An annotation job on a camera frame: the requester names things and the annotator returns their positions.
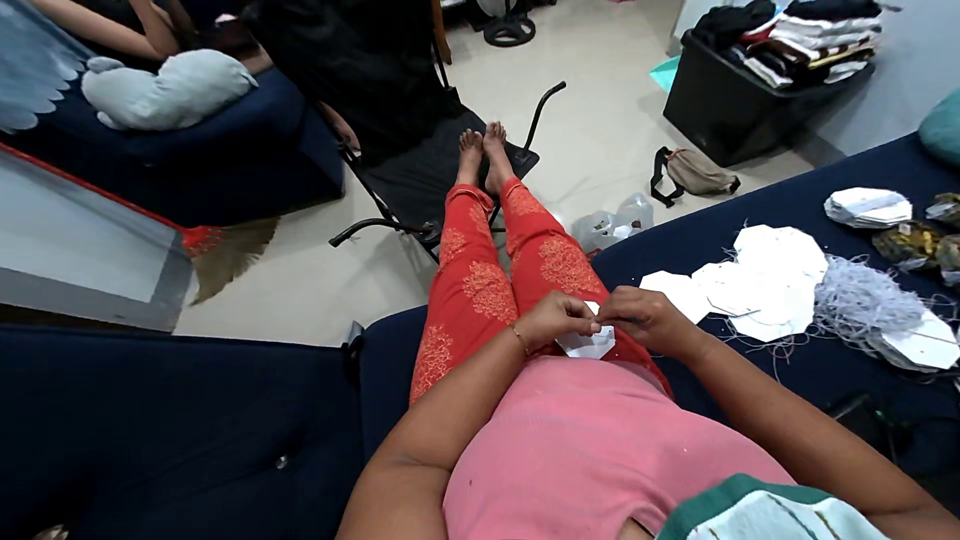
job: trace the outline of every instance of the red leggings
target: red leggings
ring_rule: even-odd
[[[465,184],[454,185],[446,195],[440,269],[430,286],[426,327],[410,388],[411,404],[551,290],[597,304],[610,295],[580,244],[520,180],[507,181],[501,193],[511,280],[497,262],[487,224],[493,200]],[[630,361],[649,369],[670,393],[666,378],[647,350],[626,334],[618,331],[615,335],[616,345],[603,359]],[[543,352],[563,354],[556,344]]]

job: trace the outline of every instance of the red broom handle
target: red broom handle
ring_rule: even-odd
[[[174,230],[176,230],[177,232],[179,232],[179,233],[181,233],[181,234],[186,233],[186,232],[188,231],[187,228],[182,227],[182,226],[180,226],[180,225],[177,225],[176,223],[170,221],[169,219],[167,219],[167,218],[165,218],[165,217],[163,217],[163,216],[157,215],[157,214],[155,214],[155,213],[153,213],[153,212],[151,212],[151,211],[149,211],[149,210],[147,210],[147,209],[143,209],[143,208],[135,205],[134,203],[131,203],[130,201],[121,199],[121,198],[118,197],[117,195],[114,195],[114,194],[110,193],[109,191],[105,191],[105,190],[103,190],[101,187],[97,187],[96,185],[93,185],[93,184],[87,182],[86,180],[83,180],[83,179],[81,179],[81,178],[79,178],[79,177],[73,176],[72,174],[70,174],[70,173],[68,173],[68,172],[66,172],[66,171],[61,171],[60,169],[58,169],[57,167],[51,165],[50,163],[47,163],[46,161],[38,160],[37,158],[34,158],[33,156],[30,156],[29,154],[24,154],[23,152],[20,152],[19,150],[15,149],[15,148],[12,148],[12,147],[10,147],[10,146],[7,146],[6,144],[4,144],[4,143],[2,143],[2,142],[0,142],[0,149],[4,150],[5,152],[7,152],[8,154],[10,154],[11,156],[14,156],[15,158],[20,158],[21,160],[27,161],[28,163],[32,163],[32,164],[36,165],[37,167],[40,167],[41,169],[43,169],[43,170],[45,170],[45,171],[47,171],[47,172],[49,172],[49,173],[53,173],[53,174],[55,174],[55,175],[63,178],[64,180],[68,180],[68,181],[70,181],[70,182],[72,182],[72,183],[74,183],[74,184],[76,184],[76,185],[78,185],[78,186],[80,186],[80,187],[89,189],[90,191],[93,191],[94,193],[97,193],[97,194],[99,194],[99,195],[101,195],[101,196],[107,197],[108,199],[110,199],[110,200],[113,201],[114,203],[116,203],[116,204],[118,204],[118,205],[123,205],[123,206],[127,207],[128,209],[131,209],[131,210],[135,211],[135,212],[138,213],[138,214],[145,215],[145,216],[149,217],[150,219],[153,219],[154,221],[158,221],[158,222],[162,223],[163,225],[166,225],[167,227],[169,227],[169,228],[171,228],[171,229],[174,229]]]

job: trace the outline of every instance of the bag strap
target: bag strap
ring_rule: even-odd
[[[657,184],[663,179],[663,167],[666,166],[669,156],[670,149],[665,146],[657,151],[657,154],[654,156],[654,176],[650,179],[650,196],[662,202],[667,208],[674,206],[676,203],[674,203],[673,200],[684,194],[684,187],[676,182],[674,182],[673,185],[677,188],[669,195],[664,196],[657,191]]]

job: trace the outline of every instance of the beige waist bag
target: beige waist bag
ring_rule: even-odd
[[[657,184],[663,179],[663,167],[666,174],[673,181],[676,189],[669,195],[657,191]],[[670,152],[667,147],[660,148],[654,157],[654,176],[650,179],[650,195],[664,203],[667,208],[672,207],[674,199],[685,191],[694,195],[733,194],[740,187],[740,179],[732,172],[722,169],[707,156],[679,148]]]

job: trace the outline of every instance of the wooden leg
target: wooden leg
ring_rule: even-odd
[[[446,43],[446,28],[444,28],[444,9],[440,7],[440,0],[430,1],[433,8],[433,36],[437,40],[437,48],[440,49],[440,59],[445,64],[453,64],[453,58],[450,56],[450,46]]]

